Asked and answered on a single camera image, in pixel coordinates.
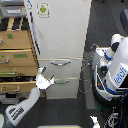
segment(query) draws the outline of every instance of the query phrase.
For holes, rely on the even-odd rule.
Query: freezer drawer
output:
[[[0,66],[28,66],[35,61],[31,49],[27,50],[0,50]]]
[[[36,81],[0,83],[0,93],[29,93],[36,87]]]
[[[0,77],[16,77],[16,76],[36,76],[37,67],[24,66],[24,67],[0,67]]]
[[[47,99],[77,98],[78,85],[78,79],[69,80],[68,82],[64,82],[62,84],[61,82],[55,83],[46,90],[46,97]]]
[[[28,31],[0,32],[0,49],[27,49],[31,48]]]
[[[51,78],[79,77],[82,66],[82,59],[64,59],[64,60],[42,60],[38,61],[40,67],[46,67],[44,76]]]

